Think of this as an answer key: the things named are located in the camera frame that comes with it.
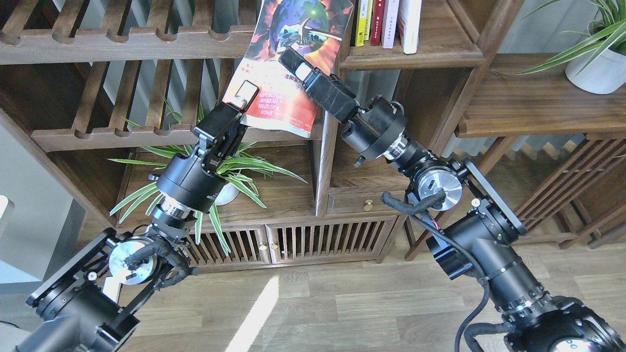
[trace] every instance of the wooden floor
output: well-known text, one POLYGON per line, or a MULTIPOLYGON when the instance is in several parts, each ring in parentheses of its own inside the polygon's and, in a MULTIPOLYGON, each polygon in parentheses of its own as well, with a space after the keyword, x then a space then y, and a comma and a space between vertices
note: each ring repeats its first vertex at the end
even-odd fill
MULTIPOLYGON (((350 262, 201 274, 157 292, 122 351, 444 352, 477 305, 474 279, 449 281, 427 252, 405 262, 398 236, 382 264, 350 262)), ((554 295, 575 296, 626 335, 626 244, 516 247, 554 295)), ((139 287, 123 289, 129 300, 139 287)), ((475 322, 499 323, 489 303, 475 322)), ((502 335, 479 338, 506 351, 502 335)))

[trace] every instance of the brass knob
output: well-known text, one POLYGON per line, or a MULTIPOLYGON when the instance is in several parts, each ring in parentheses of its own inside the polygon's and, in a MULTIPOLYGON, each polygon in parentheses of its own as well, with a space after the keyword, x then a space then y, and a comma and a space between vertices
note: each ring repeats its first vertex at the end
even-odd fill
POLYGON ((369 212, 373 208, 374 208, 374 201, 371 200, 371 199, 366 200, 365 201, 365 206, 363 207, 363 210, 365 210, 366 212, 369 212))

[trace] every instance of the white pot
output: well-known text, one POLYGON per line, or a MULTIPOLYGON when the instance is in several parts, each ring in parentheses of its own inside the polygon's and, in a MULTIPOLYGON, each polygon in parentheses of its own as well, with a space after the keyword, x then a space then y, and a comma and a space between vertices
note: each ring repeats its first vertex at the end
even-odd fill
POLYGON ((237 198, 239 189, 230 182, 226 184, 215 198, 215 205, 224 205, 232 202, 237 198))
POLYGON ((609 94, 626 83, 626 55, 605 50, 580 73, 593 51, 571 60, 565 68, 567 78, 580 89, 609 94))

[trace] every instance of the yellow book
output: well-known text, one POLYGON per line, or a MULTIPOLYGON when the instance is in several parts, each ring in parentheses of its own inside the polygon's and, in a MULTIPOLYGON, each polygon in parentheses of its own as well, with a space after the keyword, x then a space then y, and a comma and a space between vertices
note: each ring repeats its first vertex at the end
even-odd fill
POLYGON ((356 37, 354 37, 355 46, 363 46, 365 42, 365 25, 367 21, 367 4, 369 0, 359 0, 359 16, 356 23, 356 37))
POLYGON ((365 16, 365 40, 369 40, 369 32, 372 29, 372 11, 374 7, 374 0, 368 0, 367 2, 367 14, 365 16))

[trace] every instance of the book cover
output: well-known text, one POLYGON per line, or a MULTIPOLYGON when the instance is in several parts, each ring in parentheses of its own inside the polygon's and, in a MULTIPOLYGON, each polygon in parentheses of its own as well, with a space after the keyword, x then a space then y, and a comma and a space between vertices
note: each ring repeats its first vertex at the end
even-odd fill
POLYGON ((365 27, 367 22, 367 3, 368 0, 359 0, 359 12, 356 19, 356 33, 354 37, 354 46, 363 46, 365 41, 365 27))
POLYGON ((223 100, 230 101, 244 80, 249 80, 260 90, 242 123, 308 138, 317 104, 278 58, 287 47, 294 48, 330 74, 351 15, 350 0, 265 0, 250 46, 223 100))
POLYGON ((381 44, 382 17, 385 13, 385 0, 374 0, 372 6, 372 31, 369 38, 371 46, 379 46, 381 44))
POLYGON ((398 31, 400 43, 405 54, 418 52, 419 19, 422 11, 422 0, 400 0, 398 9, 398 31))
POLYGON ((398 20, 399 0, 387 0, 385 3, 385 15, 382 17, 382 47, 384 49, 393 48, 393 41, 396 37, 396 23, 398 20))
POLYGON ((365 40, 369 40, 369 32, 372 30, 372 8, 374 0, 367 1, 367 16, 365 17, 365 40))

